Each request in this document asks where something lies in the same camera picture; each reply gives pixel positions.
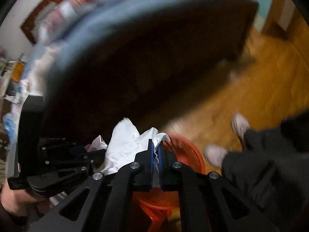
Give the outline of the person's left hand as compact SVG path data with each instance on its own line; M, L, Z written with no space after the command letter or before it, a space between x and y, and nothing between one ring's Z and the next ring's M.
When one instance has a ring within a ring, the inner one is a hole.
M39 213L45 213L50 208L49 199L27 190L11 190L7 181L1 189L1 204L5 211L19 217L28 215L31 204L37 207Z

